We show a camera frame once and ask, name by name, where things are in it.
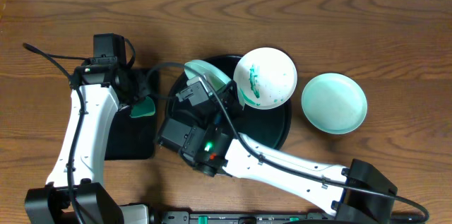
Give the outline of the mint green plate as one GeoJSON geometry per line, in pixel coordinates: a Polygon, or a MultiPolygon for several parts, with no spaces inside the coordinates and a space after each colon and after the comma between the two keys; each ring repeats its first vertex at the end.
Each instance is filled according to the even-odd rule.
{"type": "MultiPolygon", "coordinates": [[[[195,76],[200,76],[205,80],[208,87],[216,92],[222,86],[225,86],[230,81],[233,81],[225,72],[221,71],[218,67],[211,63],[194,59],[188,61],[184,65],[184,73],[187,80],[192,79],[195,76]]],[[[244,98],[238,97],[240,105],[244,106],[244,98]]]]}
{"type": "Polygon", "coordinates": [[[367,98],[351,78],[339,73],[323,73],[304,87],[301,106],[317,129],[329,134],[347,134],[365,120],[367,98]]]}

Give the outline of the green sponge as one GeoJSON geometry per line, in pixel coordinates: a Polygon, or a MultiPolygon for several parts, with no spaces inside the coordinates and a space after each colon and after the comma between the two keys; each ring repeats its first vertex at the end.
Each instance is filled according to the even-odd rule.
{"type": "Polygon", "coordinates": [[[156,106],[152,98],[145,99],[131,108],[130,118],[152,117],[156,112],[156,106]]]}

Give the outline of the white plate with green smear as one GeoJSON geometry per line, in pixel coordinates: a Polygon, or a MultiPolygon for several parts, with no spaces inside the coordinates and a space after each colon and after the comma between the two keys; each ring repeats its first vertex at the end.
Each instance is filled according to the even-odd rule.
{"type": "Polygon", "coordinates": [[[287,102],[297,86],[297,70],[291,58],[272,47],[246,53],[237,63],[233,81],[239,104],[270,110],[287,102]]]}

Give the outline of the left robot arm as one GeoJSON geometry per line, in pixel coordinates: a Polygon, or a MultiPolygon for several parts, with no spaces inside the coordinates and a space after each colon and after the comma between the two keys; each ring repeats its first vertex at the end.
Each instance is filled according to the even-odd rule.
{"type": "Polygon", "coordinates": [[[115,114],[144,97],[143,72],[115,65],[75,68],[71,115],[55,166],[39,189],[29,189],[31,223],[149,223],[145,204],[118,205],[104,188],[104,161],[115,114]]]}

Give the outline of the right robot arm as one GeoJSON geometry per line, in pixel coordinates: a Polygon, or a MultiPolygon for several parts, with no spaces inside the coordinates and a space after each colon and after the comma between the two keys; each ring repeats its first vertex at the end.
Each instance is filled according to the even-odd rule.
{"type": "Polygon", "coordinates": [[[179,154],[193,169],[214,177],[219,174],[260,181],[306,199],[322,208],[336,222],[389,223],[397,188],[373,165],[355,159],[350,167],[314,163],[269,148],[246,134],[229,134],[215,125],[218,115],[232,109],[232,91],[245,101],[251,97],[238,82],[210,89],[201,82],[175,83],[176,102],[191,106],[209,102],[206,125],[185,124],[169,111],[158,141],[179,154]]]}

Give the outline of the round black tray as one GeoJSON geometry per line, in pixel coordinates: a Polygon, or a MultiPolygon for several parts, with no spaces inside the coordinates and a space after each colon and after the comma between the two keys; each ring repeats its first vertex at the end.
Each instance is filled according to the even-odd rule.
{"type": "MultiPolygon", "coordinates": [[[[238,56],[211,57],[204,61],[225,72],[230,78],[239,62],[238,56]]],[[[182,74],[170,91],[173,100],[167,103],[165,120],[157,134],[157,142],[178,153],[193,169],[214,176],[223,171],[226,152],[233,132],[246,134],[269,148],[280,149],[290,130],[292,107],[289,101],[270,110],[244,106],[243,115],[231,120],[221,105],[224,117],[221,124],[200,125],[192,113],[188,100],[178,101],[176,94],[186,87],[187,77],[182,74]]]]}

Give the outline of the rectangular black tray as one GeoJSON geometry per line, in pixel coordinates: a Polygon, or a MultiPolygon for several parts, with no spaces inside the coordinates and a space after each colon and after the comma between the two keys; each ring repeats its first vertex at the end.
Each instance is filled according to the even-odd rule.
{"type": "MultiPolygon", "coordinates": [[[[160,75],[154,73],[150,79],[150,91],[159,88],[160,75]]],[[[158,99],[151,97],[156,112],[152,117],[130,118],[130,105],[120,105],[109,131],[105,160],[145,160],[153,157],[154,138],[157,131],[158,99]]]]}

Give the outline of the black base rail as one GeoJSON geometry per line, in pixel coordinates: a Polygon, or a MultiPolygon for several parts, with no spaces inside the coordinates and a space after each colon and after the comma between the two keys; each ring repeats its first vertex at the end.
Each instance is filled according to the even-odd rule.
{"type": "Polygon", "coordinates": [[[187,211],[167,211],[161,214],[162,224],[283,224],[308,223],[310,221],[333,220],[326,213],[276,214],[276,213],[189,213],[187,211]]]}

